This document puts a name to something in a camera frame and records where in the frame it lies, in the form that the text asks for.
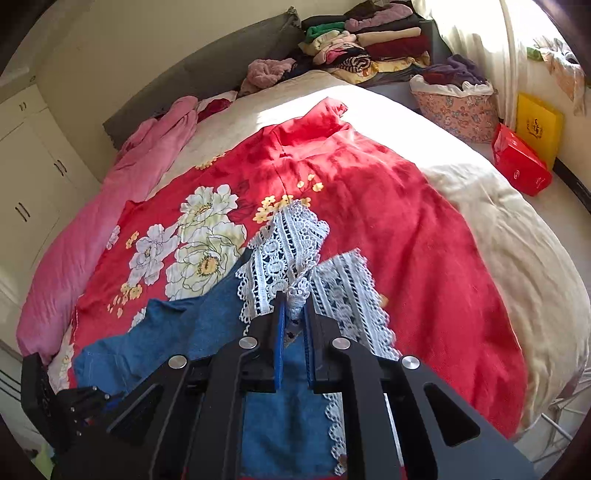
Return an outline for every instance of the purple clothing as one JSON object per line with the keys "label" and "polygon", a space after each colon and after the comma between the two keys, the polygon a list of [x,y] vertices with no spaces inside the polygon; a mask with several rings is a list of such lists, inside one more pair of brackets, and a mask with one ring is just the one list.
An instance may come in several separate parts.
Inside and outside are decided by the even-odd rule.
{"label": "purple clothing", "polygon": [[357,32],[362,28],[379,27],[380,25],[384,25],[386,23],[407,18],[412,15],[412,13],[413,10],[406,5],[391,4],[391,7],[386,10],[382,10],[381,12],[377,12],[372,18],[367,18],[361,21],[355,20],[354,18],[349,18],[345,22],[345,30],[349,32]]}
{"label": "purple clothing", "polygon": [[457,53],[449,57],[445,63],[427,67],[423,72],[425,74],[437,74],[433,76],[427,75],[425,78],[425,81],[432,85],[451,84],[462,88],[464,82],[471,83],[472,85],[483,85],[486,83],[486,77],[482,74],[478,66],[473,61],[465,59]]}

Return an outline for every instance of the pink sweater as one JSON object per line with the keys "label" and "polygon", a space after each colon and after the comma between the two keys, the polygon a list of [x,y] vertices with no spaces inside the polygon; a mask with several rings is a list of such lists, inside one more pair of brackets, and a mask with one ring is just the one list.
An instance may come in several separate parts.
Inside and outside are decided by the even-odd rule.
{"label": "pink sweater", "polygon": [[366,20],[359,21],[355,20],[354,18],[349,18],[345,22],[345,30],[350,32],[357,32],[362,28],[379,27],[380,25],[384,25],[385,23],[390,23],[396,20],[407,18],[412,13],[412,9],[410,7],[407,7],[406,5],[392,4],[392,6],[387,10],[377,12],[372,18],[368,18]]}

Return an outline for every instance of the black metal bracket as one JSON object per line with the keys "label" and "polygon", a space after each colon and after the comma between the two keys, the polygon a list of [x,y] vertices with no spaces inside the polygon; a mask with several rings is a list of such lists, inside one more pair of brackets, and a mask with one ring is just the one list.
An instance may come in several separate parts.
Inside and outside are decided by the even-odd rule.
{"label": "black metal bracket", "polygon": [[[285,305],[280,292],[248,336],[200,360],[172,356],[123,399],[93,388],[54,395],[38,356],[25,359],[23,375],[32,376],[23,378],[22,404],[59,447],[55,479],[239,478],[244,395],[281,385]],[[342,393],[349,480],[401,479],[401,461],[408,480],[535,478],[529,461],[417,358],[371,354],[341,337],[311,299],[304,334],[310,387]]]}

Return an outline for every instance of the denim fabric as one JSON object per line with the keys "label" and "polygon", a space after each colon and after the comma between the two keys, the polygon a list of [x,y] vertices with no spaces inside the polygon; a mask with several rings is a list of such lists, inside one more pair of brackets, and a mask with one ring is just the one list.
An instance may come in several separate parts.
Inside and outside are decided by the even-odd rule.
{"label": "denim fabric", "polygon": [[[242,336],[235,272],[249,257],[247,251],[204,296],[150,300],[144,320],[131,331],[84,348],[74,359],[78,385],[129,393],[170,356],[213,355]],[[257,479],[328,477],[336,464],[324,414],[327,401],[308,390],[301,335],[285,349],[283,368],[279,392],[246,395],[242,472]]]}

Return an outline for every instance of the blue gripper pad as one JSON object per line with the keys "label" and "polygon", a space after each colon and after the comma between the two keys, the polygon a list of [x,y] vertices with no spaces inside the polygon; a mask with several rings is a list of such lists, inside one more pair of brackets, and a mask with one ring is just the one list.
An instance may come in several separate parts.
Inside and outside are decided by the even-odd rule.
{"label": "blue gripper pad", "polygon": [[306,355],[306,377],[308,378],[310,388],[314,388],[314,383],[316,382],[316,377],[314,376],[316,366],[314,363],[313,343],[310,318],[308,317],[308,308],[306,306],[304,307],[304,353]]}
{"label": "blue gripper pad", "polygon": [[282,301],[277,307],[277,337],[275,338],[274,368],[275,368],[275,389],[281,388],[283,380],[283,337],[285,336],[285,317],[287,302]]}

